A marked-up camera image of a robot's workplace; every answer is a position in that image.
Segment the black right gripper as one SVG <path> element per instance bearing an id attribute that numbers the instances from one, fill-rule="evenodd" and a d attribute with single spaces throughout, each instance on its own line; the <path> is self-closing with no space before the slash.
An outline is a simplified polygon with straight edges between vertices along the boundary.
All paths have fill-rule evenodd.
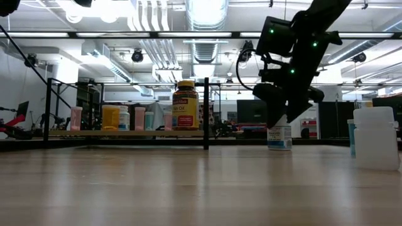
<path id="1" fill-rule="evenodd" d="M 264 67 L 259 70 L 261 83 L 253 88 L 253 95 L 267 104 L 267 127 L 274 127 L 286 112 L 287 123 L 293 122 L 313 105 L 307 102 L 288 104 L 286 100 L 269 99 L 269 95 L 282 95 L 287 99 L 293 97 L 306 97 L 314 103 L 323 101 L 325 94 L 311 86 L 312 80 L 320 75 L 320 72 L 313 72 L 307 75 L 299 75 L 289 63 L 278 60 L 263 59 Z"/>

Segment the white melatonin bottle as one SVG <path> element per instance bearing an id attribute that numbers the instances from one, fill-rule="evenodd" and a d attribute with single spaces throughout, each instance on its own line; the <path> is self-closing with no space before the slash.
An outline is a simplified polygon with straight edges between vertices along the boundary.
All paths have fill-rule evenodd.
<path id="1" fill-rule="evenodd" d="M 285 114 L 271 129 L 267 129 L 267 145 L 271 151 L 292 149 L 291 126 L 287 123 Z"/>
<path id="2" fill-rule="evenodd" d="M 126 105 L 120 106 L 118 129 L 121 131 L 130 130 L 130 114 L 128 111 L 128 106 L 126 106 Z"/>

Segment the teal translucent pill vial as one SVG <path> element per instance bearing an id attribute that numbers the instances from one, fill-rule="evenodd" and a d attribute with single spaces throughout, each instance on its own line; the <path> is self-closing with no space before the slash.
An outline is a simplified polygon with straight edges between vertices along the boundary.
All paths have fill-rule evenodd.
<path id="1" fill-rule="evenodd" d="M 145 112 L 144 129 L 146 131 L 152 131 L 153 130 L 154 116 L 155 116 L 154 112 Z"/>
<path id="2" fill-rule="evenodd" d="M 356 128 L 356 125 L 354 124 L 353 119 L 348 119 L 347 124 L 348 124 L 348 130 L 349 130 L 350 155 L 355 158 L 356 149 L 355 149 L 354 130 Z"/>

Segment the white plastic bottle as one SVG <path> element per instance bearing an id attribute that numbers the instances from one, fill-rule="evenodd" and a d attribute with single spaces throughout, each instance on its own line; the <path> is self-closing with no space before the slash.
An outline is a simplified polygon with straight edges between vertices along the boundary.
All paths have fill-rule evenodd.
<path id="1" fill-rule="evenodd" d="M 400 167 L 397 133 L 391 107 L 354 111 L 356 165 L 370 170 L 396 171 Z"/>

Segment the amber fish oil bottle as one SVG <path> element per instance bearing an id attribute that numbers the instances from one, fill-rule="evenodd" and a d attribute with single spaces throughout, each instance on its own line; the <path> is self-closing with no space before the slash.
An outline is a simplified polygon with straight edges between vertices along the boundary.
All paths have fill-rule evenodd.
<path id="1" fill-rule="evenodd" d="M 172 129 L 198 130 L 198 93 L 194 81 L 182 80 L 177 83 L 172 100 Z"/>

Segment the yellow translucent pill vial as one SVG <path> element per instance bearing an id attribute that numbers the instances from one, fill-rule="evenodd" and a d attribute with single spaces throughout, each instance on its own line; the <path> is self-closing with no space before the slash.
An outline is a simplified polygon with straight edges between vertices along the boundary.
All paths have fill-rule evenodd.
<path id="1" fill-rule="evenodd" d="M 117 131 L 119 127 L 120 107 L 118 105 L 102 106 L 102 130 Z"/>

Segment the red storage shelf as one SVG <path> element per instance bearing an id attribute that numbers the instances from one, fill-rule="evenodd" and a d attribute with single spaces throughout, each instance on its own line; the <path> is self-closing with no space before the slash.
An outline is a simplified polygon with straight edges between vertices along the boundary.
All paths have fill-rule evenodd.
<path id="1" fill-rule="evenodd" d="M 316 139 L 317 120 L 316 118 L 307 118 L 300 120 L 300 136 L 302 139 Z"/>

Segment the black monitor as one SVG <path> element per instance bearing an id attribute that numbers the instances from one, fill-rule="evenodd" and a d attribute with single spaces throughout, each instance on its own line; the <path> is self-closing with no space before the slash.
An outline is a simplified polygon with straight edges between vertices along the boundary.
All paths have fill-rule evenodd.
<path id="1" fill-rule="evenodd" d="M 238 123 L 266 123 L 272 110 L 263 100 L 237 100 Z"/>

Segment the black cabinet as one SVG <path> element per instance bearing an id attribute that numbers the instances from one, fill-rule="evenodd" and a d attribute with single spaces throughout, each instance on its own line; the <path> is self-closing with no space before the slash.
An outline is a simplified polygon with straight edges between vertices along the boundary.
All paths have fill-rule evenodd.
<path id="1" fill-rule="evenodd" d="M 321 139 L 348 139 L 347 121 L 353 119 L 353 102 L 321 102 L 318 104 L 318 121 Z"/>

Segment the black equipment rack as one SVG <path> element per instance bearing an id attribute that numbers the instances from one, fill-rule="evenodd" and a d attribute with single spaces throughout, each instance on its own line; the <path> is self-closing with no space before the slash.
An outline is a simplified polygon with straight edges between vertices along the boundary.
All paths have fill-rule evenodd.
<path id="1" fill-rule="evenodd" d="M 77 82 L 77 106 L 82 107 L 81 130 L 101 130 L 105 87 L 93 80 Z"/>

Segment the black beam with light strips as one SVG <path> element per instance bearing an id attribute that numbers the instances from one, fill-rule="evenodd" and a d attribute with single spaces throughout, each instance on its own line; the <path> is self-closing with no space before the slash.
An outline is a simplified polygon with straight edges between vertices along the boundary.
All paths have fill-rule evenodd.
<path id="1" fill-rule="evenodd" d="M 11 31 L 0 32 L 0 38 L 10 36 L 22 39 L 258 39 L 260 32 L 240 31 L 108 31 L 108 32 L 75 32 L 75 31 Z M 402 40 L 402 32 L 340 32 L 344 40 Z"/>

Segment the red and black background robot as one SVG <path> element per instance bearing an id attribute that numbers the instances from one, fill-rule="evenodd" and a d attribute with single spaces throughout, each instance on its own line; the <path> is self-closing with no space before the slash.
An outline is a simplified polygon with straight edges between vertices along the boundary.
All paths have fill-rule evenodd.
<path id="1" fill-rule="evenodd" d="M 33 138 L 33 135 L 29 131 L 25 131 L 17 125 L 26 120 L 26 115 L 28 112 L 29 102 L 22 102 L 19 104 L 17 109 L 8 109 L 5 107 L 0 107 L 0 111 L 10 111 L 14 112 L 16 115 L 14 119 L 9 122 L 4 122 L 3 119 L 0 119 L 0 132 L 5 133 L 8 137 L 14 138 L 17 140 L 30 140 Z"/>

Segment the black metal shelf frame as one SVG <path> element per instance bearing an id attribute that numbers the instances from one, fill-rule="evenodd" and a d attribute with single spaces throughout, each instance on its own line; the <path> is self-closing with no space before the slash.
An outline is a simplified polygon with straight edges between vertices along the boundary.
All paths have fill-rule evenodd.
<path id="1" fill-rule="evenodd" d="M 80 137 L 128 137 L 128 136 L 155 136 L 155 137 L 203 137 L 201 145 L 204 150 L 208 150 L 210 146 L 209 142 L 209 101 L 204 99 L 203 101 L 203 127 L 202 131 L 117 131 L 117 130 L 84 130 L 84 131 L 58 131 L 49 129 L 50 121 L 50 101 L 51 101 L 51 82 L 56 81 L 55 78 L 48 79 L 48 85 L 46 87 L 46 107 L 45 107 L 45 125 L 43 129 L 43 142 L 46 143 L 49 137 L 53 136 L 80 136 Z M 60 84 L 71 86 L 69 83 L 63 83 L 57 80 Z"/>

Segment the silver ventilation duct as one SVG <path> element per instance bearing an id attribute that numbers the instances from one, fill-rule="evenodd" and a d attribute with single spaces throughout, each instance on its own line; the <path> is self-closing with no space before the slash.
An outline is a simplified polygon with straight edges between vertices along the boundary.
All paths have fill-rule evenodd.
<path id="1" fill-rule="evenodd" d="M 187 26 L 190 31 L 222 31 L 229 0 L 185 0 Z M 197 63 L 216 61 L 218 43 L 194 43 L 191 51 Z"/>

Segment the black aluminium table frame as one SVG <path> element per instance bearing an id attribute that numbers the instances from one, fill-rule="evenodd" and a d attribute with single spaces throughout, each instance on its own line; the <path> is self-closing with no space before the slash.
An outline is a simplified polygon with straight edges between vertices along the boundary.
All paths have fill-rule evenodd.
<path id="1" fill-rule="evenodd" d="M 210 139 L 208 146 L 267 146 L 262 139 Z M 348 139 L 295 139 L 296 146 L 343 146 L 349 147 Z M 31 149 L 72 148 L 78 146 L 205 146 L 202 139 L 53 139 L 0 141 L 0 153 L 7 151 L 25 151 Z"/>

